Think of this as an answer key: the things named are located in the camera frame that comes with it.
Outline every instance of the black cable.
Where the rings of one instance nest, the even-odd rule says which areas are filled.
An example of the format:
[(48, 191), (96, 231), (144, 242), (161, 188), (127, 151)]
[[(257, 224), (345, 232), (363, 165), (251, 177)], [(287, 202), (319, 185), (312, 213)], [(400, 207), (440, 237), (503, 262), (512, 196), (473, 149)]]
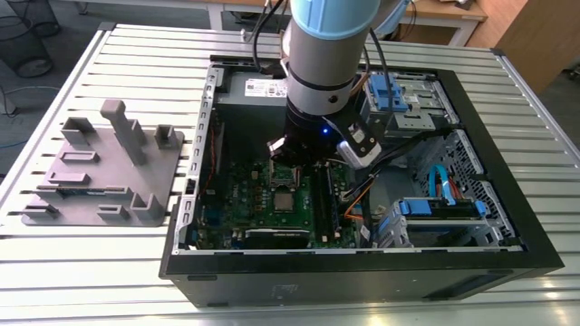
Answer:
[(16, 112), (16, 110), (11, 113), (8, 112), (8, 100), (7, 100), (7, 92), (4, 91), (4, 87), (1, 87), (0, 85), (0, 93), (1, 93), (1, 100), (4, 101), (4, 112), (5, 112), (5, 116), (9, 119), (13, 119), (17, 115), (19, 112)]
[(273, 6), (271, 12), (268, 12), (268, 15), (265, 16), (264, 20), (260, 22), (260, 25), (257, 26), (257, 30), (256, 30), (256, 34), (253, 36), (253, 47), (252, 47), (252, 57), (253, 57), (253, 65), (256, 66), (257, 72), (259, 73), (264, 73), (261, 66), (260, 66), (260, 60), (257, 59), (257, 39), (260, 36), (260, 32), (264, 28), (265, 23), (268, 22), (268, 20), (271, 19), (273, 13), (276, 12), (276, 10), (280, 8), (281, 3), (284, 2), (284, 0), (280, 0), (276, 5)]
[(415, 5), (415, 2), (411, 1), (411, 6), (412, 6), (412, 15), (411, 15), (411, 22), (409, 25), (405, 28), (405, 34), (404, 36), (399, 39), (400, 41), (403, 41), (412, 33), (413, 29), (415, 29), (415, 25), (417, 23), (417, 5)]
[(432, 137), (445, 136), (459, 128), (460, 126), (449, 126), (433, 131), (424, 131), (416, 134), (412, 138), (407, 139), (389, 151), (381, 152), (379, 158), (375, 160), (375, 163), (369, 166), (368, 177), (344, 194), (344, 197), (351, 197), (353, 194), (365, 189), (379, 175), (383, 166), (388, 165), (392, 160), (405, 155), (421, 141)]
[(392, 111), (392, 87), (389, 81), (389, 68), (387, 66), (387, 61), (384, 60), (384, 53), (383, 53), (383, 49), (380, 48), (379, 38), (372, 29), (369, 29), (369, 34), (379, 51), (380, 65), (383, 66), (383, 71), (384, 71), (384, 81), (387, 82), (387, 94), (389, 97), (389, 111)]
[(371, 58), (369, 58), (369, 52), (367, 51), (367, 47), (363, 46), (363, 54), (364, 54), (364, 62), (367, 66), (364, 67), (364, 72), (371, 73)]

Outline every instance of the aluminum table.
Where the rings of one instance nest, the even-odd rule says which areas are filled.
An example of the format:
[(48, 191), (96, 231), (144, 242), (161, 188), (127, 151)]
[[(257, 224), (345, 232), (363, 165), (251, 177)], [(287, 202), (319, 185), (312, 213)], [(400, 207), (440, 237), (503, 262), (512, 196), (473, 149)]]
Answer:
[[(279, 38), (263, 35), (263, 57)], [(511, 63), (489, 50), (384, 43), (389, 64), (451, 69), (480, 113), (565, 268), (460, 302), (199, 310), (157, 278), (160, 228), (28, 227), (32, 199), (68, 117), (108, 126), (105, 98), (121, 98), (143, 128), (173, 124), (187, 144), (183, 189), (209, 55), (251, 55), (237, 32), (117, 25), (99, 30), (0, 185), (0, 322), (71, 325), (577, 325), (580, 321), (580, 155)], [(369, 51), (379, 64), (377, 52)]]

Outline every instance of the blue drive bracket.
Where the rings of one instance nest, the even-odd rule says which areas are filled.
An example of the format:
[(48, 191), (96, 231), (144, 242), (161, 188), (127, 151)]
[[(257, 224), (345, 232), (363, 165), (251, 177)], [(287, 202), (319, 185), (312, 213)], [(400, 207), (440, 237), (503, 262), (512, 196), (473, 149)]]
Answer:
[[(389, 74), (391, 92), (392, 92), (392, 110), (391, 112), (407, 112), (409, 105), (403, 99), (403, 88), (395, 81), (395, 77)], [(372, 75), (369, 88), (375, 100), (377, 101), (377, 110), (389, 112), (389, 90), (383, 75)]]
[(447, 199), (449, 206), (455, 206), (455, 198), (451, 192), (449, 178), (447, 176), (445, 167), (441, 164), (433, 165), (432, 169), (428, 172), (428, 196), (437, 197), (437, 189), (435, 187), (435, 177), (437, 174), (441, 178), (443, 197)]

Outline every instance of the cable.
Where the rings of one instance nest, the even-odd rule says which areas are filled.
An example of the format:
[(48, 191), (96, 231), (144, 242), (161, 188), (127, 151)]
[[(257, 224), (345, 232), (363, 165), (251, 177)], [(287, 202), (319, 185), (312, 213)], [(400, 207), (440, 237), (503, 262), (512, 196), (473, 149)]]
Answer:
[(345, 163), (345, 161), (336, 160), (335, 158), (327, 158), (327, 161), (331, 161), (331, 162), (336, 162), (336, 163), (340, 163), (340, 164), (348, 165), (348, 163)]
[(387, 66), (387, 61), (384, 60), (384, 53), (383, 53), (383, 49), (380, 48), (379, 38), (372, 29), (369, 29), (369, 34), (379, 51), (380, 65), (383, 66), (383, 71), (384, 71), (384, 81), (387, 82), (387, 94), (389, 96), (389, 111), (392, 111), (392, 89), (391, 89), (391, 81), (389, 81), (389, 68)]
[(255, 35), (256, 35), (257, 26), (260, 25), (261, 20), (263, 20), (264, 15), (265, 15), (265, 9), (267, 9), (267, 4), (264, 4), (264, 7), (263, 7), (263, 9), (261, 9), (261, 13), (260, 13), (260, 17), (257, 18), (256, 25), (253, 26), (253, 30), (252, 30), (251, 37), (245, 40), (245, 43), (249, 43), (249, 41), (252, 40), (252, 38), (253, 38)]
[(415, 5), (415, 1), (411, 1), (411, 6), (412, 6), (411, 22), (409, 22), (409, 25), (407, 25), (405, 34), (399, 39), (399, 41), (403, 41), (411, 35), (411, 33), (415, 29), (416, 22), (417, 22), (417, 5)]
[(352, 202), (351, 206), (349, 206), (348, 209), (347, 209), (347, 212), (344, 212), (344, 217), (353, 216), (353, 215), (351, 215), (352, 208), (355, 207), (355, 205), (356, 205), (356, 203), (359, 202), (359, 200), (361, 200), (364, 194), (371, 190), (371, 186), (372, 186), (373, 183), (375, 183), (375, 182), (371, 182), (371, 184), (368, 185), (368, 187), (365, 188), (365, 190), (361, 192), (361, 194), (359, 195), (359, 197), (357, 197), (357, 198), (355, 199), (355, 201)]
[(439, 130), (433, 131), (423, 131), (416, 134), (412, 138), (409, 138), (404, 143), (396, 146), (392, 150), (381, 152), (379, 158), (375, 159), (375, 163), (369, 166), (369, 174), (368, 177), (343, 195), (343, 198), (351, 197), (356, 194), (365, 186), (375, 181), (375, 178), (379, 176), (381, 167), (388, 165), (391, 161), (400, 156), (405, 155), (411, 149), (419, 144), (421, 141), (437, 137), (445, 136), (453, 132), (459, 127), (449, 126), (444, 127)]
[(0, 149), (8, 148), (8, 147), (19, 146), (19, 145), (24, 144), (25, 142), (28, 142), (28, 139), (27, 139), (25, 141), (21, 141), (20, 143), (16, 143), (16, 144), (0, 145)]
[(363, 53), (364, 53), (364, 61), (367, 62), (367, 68), (364, 69), (364, 75), (359, 79), (355, 87), (352, 87), (352, 89), (351, 89), (349, 97), (353, 97), (359, 93), (359, 90), (361, 90), (364, 83), (367, 82), (367, 80), (371, 77), (371, 59), (369, 59), (369, 53), (367, 51), (365, 46), (363, 46)]
[(4, 101), (4, 114), (5, 114), (5, 116), (9, 119), (13, 119), (19, 115), (19, 112), (16, 112), (16, 110), (12, 113), (8, 112), (8, 105), (7, 105), (8, 104), (8, 99), (7, 99), (7, 95), (12, 94), (12, 93), (16, 93), (16, 92), (20, 92), (23, 90), (57, 90), (59, 91), (61, 89), (57, 88), (57, 87), (52, 87), (52, 86), (25, 86), (25, 87), (20, 87), (20, 88), (16, 88), (15, 90), (9, 90), (9, 91), (5, 92), (4, 88), (0, 85), (1, 100)]
[(271, 12), (268, 12), (268, 15), (265, 16), (264, 20), (260, 22), (260, 25), (257, 26), (256, 36), (253, 36), (252, 57), (253, 57), (253, 65), (256, 66), (259, 73), (264, 73), (264, 71), (263, 71), (261, 66), (260, 66), (260, 60), (257, 59), (257, 39), (259, 39), (260, 32), (264, 28), (265, 23), (271, 19), (276, 10), (280, 8), (280, 5), (283, 2), (284, 2), (284, 0), (279, 0), (276, 5), (273, 6)]
[(5, 112), (5, 116), (7, 116), (9, 119), (13, 119), (13, 118), (19, 115), (19, 112), (16, 112), (16, 109), (15, 109), (15, 111), (13, 111), (12, 113), (8, 112), (7, 92), (4, 91), (4, 87), (1, 87), (1, 85), (0, 85), (0, 93), (1, 93), (1, 100), (4, 101), (4, 112)]
[(208, 180), (205, 182), (205, 186), (203, 188), (203, 192), (200, 193), (200, 195), (203, 195), (205, 193), (205, 190), (208, 190), (209, 181), (211, 181), (211, 178), (213, 176), (213, 171), (216, 170), (216, 148), (213, 146), (213, 142), (215, 142), (213, 127), (211, 127), (211, 172), (209, 172), (209, 177), (208, 177)]

